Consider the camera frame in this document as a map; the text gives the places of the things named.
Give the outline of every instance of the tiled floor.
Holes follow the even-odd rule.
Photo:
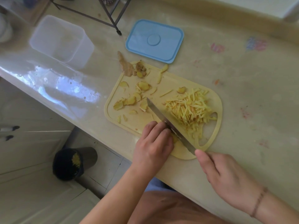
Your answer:
[[[102,198],[119,181],[131,162],[106,147],[79,128],[75,128],[66,146],[69,148],[93,147],[98,153],[96,164],[77,180],[99,198]]]

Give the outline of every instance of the beige countertop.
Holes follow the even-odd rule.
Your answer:
[[[100,6],[82,8],[105,17],[98,12]],[[209,151],[231,154],[271,191],[299,210],[298,47],[188,14],[158,0],[132,0],[118,23],[123,36],[114,28],[59,11],[53,5],[46,14],[85,29],[95,44],[87,66],[75,72],[31,49],[28,40],[32,29],[19,25],[13,40],[0,46],[1,77],[132,160],[138,138],[104,117],[105,102],[121,73],[117,51],[129,61],[142,58],[162,67],[163,63],[129,53],[125,49],[126,38],[140,18],[178,26],[185,37],[169,72],[211,88],[223,103],[222,126]],[[246,50],[249,37],[255,37],[252,41],[261,49],[267,44],[266,48]],[[171,156],[158,177],[225,219],[257,223],[216,195],[197,160]]]

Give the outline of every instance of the cutting board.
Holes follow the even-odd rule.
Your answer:
[[[139,61],[131,62],[133,66],[135,67],[136,63]],[[136,104],[132,106],[124,106],[120,110],[114,110],[113,105],[120,100],[121,98],[128,98],[129,96],[132,96],[134,92],[136,92],[135,86],[140,81],[145,81],[149,83],[152,87],[157,87],[157,91],[150,95],[152,93],[152,90],[146,91],[142,93],[144,99],[146,97],[150,98],[151,101],[159,108],[163,114],[173,123],[173,125],[196,147],[197,149],[201,149],[203,151],[207,150],[208,147],[213,143],[222,120],[222,102],[219,96],[211,89],[201,86],[197,83],[191,82],[189,80],[186,80],[182,77],[176,76],[174,74],[171,74],[169,72],[163,73],[163,78],[159,84],[157,84],[159,73],[161,69],[151,66],[149,64],[146,64],[142,62],[143,65],[146,67],[147,72],[149,74],[145,78],[138,78],[137,76],[125,76],[123,73],[120,75],[118,81],[116,82],[106,104],[105,104],[105,116],[106,118],[111,121],[112,123],[118,125],[119,127],[131,132],[132,134],[140,137],[143,128],[146,124],[149,122],[155,120],[159,122],[159,118],[151,111],[151,109],[147,109],[146,112],[143,112],[139,105],[143,101],[143,99]],[[124,89],[123,87],[119,86],[119,83],[125,81],[128,83],[129,88]],[[174,97],[175,95],[178,95],[177,90],[179,87],[185,86],[187,88],[187,92],[190,91],[192,88],[201,88],[204,90],[208,90],[206,97],[208,98],[208,105],[212,108],[212,110],[217,114],[217,121],[210,121],[208,124],[205,124],[203,128],[203,140],[206,140],[206,143],[202,144],[197,141],[194,141],[192,137],[188,135],[184,127],[176,120],[170,113],[168,113],[162,105],[163,102],[166,100]],[[169,90],[173,90],[170,93],[160,97],[162,94],[166,93]],[[138,113],[136,115],[130,115],[129,111],[136,110]],[[121,123],[117,122],[118,116],[121,116]],[[211,131],[211,135],[205,136],[206,131],[206,125],[209,124],[213,125],[213,129]],[[192,153],[190,153],[186,147],[182,145],[180,141],[175,143],[175,148],[172,152],[172,155],[174,155],[177,158],[180,159],[194,159],[196,158]]]

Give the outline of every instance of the blue lid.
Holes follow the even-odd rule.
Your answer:
[[[140,54],[164,63],[172,63],[184,38],[184,32],[177,27],[138,20],[126,41],[130,52]]]

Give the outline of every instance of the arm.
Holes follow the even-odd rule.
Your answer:
[[[234,208],[252,215],[264,187],[230,155],[201,150],[195,155],[215,192]],[[271,192],[264,195],[255,218],[264,224],[299,223],[299,213]]]
[[[147,124],[136,143],[130,168],[80,224],[127,223],[149,181],[173,150],[172,140],[165,123]]]

